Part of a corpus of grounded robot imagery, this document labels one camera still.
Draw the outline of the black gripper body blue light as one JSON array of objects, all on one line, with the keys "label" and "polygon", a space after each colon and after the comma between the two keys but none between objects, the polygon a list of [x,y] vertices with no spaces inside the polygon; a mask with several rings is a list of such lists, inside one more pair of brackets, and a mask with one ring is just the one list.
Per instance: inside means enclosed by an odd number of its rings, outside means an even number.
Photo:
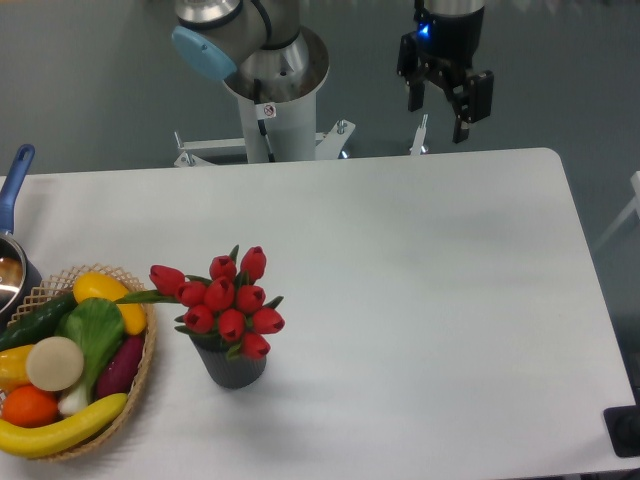
[{"label": "black gripper body blue light", "polygon": [[413,31],[400,40],[397,74],[423,80],[448,96],[458,92],[480,43],[483,1],[415,1]]}]

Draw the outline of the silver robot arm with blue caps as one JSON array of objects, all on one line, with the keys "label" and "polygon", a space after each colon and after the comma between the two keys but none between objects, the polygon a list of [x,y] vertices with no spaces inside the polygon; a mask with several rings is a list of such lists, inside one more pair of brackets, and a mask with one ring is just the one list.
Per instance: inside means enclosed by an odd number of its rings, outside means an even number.
[{"label": "silver robot arm with blue caps", "polygon": [[[297,1],[177,1],[172,42],[199,74],[222,81],[252,104],[285,103],[315,92],[329,71],[322,40],[300,23]],[[494,75],[473,69],[485,4],[416,1],[413,31],[402,36],[396,72],[408,109],[422,108],[427,84],[442,90],[455,116],[453,140],[492,110]]]}]

